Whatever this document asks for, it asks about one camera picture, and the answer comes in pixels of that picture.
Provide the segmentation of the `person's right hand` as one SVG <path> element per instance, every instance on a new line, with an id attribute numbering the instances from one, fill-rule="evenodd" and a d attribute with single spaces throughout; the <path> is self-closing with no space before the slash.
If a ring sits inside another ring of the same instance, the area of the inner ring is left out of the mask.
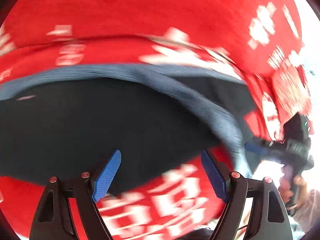
<path id="1" fill-rule="evenodd" d="M 293 168 L 290 165 L 283 166 L 281 171 L 283 176 L 278 187 L 279 194 L 287 205 L 287 211 L 297 211 L 308 200 L 307 183 L 301 175 L 293 176 Z"/>

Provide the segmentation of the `pink sleeve forearm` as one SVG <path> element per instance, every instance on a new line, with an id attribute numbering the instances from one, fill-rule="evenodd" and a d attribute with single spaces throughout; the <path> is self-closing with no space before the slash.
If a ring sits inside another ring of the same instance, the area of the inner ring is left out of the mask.
<path id="1" fill-rule="evenodd" d="M 304 232 L 308 232 L 319 220 L 320 196 L 319 191 L 311 190 L 306 202 L 295 212 L 293 219 Z"/>

